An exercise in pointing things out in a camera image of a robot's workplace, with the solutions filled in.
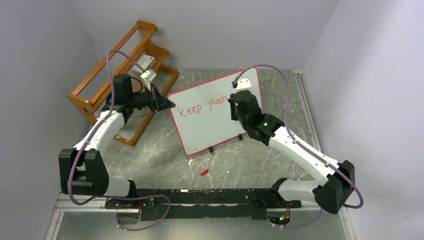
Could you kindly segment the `red marker cap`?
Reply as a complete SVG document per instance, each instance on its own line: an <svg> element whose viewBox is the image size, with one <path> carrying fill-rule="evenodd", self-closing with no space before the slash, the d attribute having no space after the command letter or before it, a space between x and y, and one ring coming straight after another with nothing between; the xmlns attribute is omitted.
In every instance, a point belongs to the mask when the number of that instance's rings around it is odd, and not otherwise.
<svg viewBox="0 0 424 240"><path fill-rule="evenodd" d="M206 175L208 172L209 172L209 168L206 168L206 169L204 169L204 170L200 173L200 175L201 175L201 176L204 176L204 175Z"/></svg>

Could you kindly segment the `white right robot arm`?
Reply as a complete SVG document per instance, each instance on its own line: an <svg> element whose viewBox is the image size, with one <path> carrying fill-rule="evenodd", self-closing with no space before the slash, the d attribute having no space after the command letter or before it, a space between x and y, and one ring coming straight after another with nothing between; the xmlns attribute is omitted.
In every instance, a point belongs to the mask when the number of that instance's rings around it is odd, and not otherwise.
<svg viewBox="0 0 424 240"><path fill-rule="evenodd" d="M355 167L339 162L311 147L287 129L276 116L262 112L257 98L248 90L229 98L231 119L239 121L251 139L288 156L311 176L310 181L284 180L270 193L270 202L282 207L289 201L315 202L324 211L336 214L354 191Z"/></svg>

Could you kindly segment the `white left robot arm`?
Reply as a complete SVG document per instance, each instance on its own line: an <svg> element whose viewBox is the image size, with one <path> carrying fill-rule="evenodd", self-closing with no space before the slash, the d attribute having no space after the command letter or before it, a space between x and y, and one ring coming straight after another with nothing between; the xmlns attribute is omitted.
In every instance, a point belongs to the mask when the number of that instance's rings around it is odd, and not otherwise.
<svg viewBox="0 0 424 240"><path fill-rule="evenodd" d="M73 148L64 148L58 156L61 190L67 195L113 196L126 208L139 200L135 183L111 177L102 155L124 127L134 110L150 109L156 113L174 108L171 100L160 94L154 84L134 92L129 74L112 79L112 92L100 117L88 134Z"/></svg>

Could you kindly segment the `pink-framed whiteboard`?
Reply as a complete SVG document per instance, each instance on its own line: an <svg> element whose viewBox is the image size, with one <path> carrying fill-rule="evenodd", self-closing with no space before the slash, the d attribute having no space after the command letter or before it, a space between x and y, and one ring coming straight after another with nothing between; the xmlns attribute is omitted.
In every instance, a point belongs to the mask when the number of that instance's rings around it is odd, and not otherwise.
<svg viewBox="0 0 424 240"><path fill-rule="evenodd" d="M232 81L238 74L232 72L167 96L175 104L170 109L171 117L186 155L195 155L246 133L238 121L231 119L228 103L235 92Z"/></svg>

